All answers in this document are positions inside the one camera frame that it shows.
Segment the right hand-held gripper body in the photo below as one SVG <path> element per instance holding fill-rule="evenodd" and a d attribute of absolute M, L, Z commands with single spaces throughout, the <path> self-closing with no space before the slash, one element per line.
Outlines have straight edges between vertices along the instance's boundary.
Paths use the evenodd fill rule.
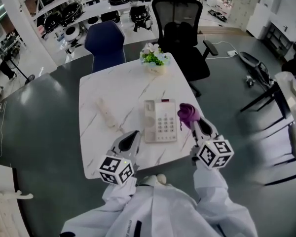
<path fill-rule="evenodd" d="M 224 168 L 234 156 L 230 142 L 222 135 L 211 139 L 198 139 L 194 136 L 196 144 L 191 148 L 192 164 L 197 161 L 204 164 L 207 169 Z"/>

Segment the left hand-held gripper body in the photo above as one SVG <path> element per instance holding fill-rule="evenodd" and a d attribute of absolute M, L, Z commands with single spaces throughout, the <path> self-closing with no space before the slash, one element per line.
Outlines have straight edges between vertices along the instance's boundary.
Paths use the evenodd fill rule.
<path fill-rule="evenodd" d="M 98 172 L 103 182 L 124 185 L 135 175 L 139 166 L 136 164 L 139 148 L 130 151 L 115 151 L 110 149 L 101 157 L 98 163 Z"/>

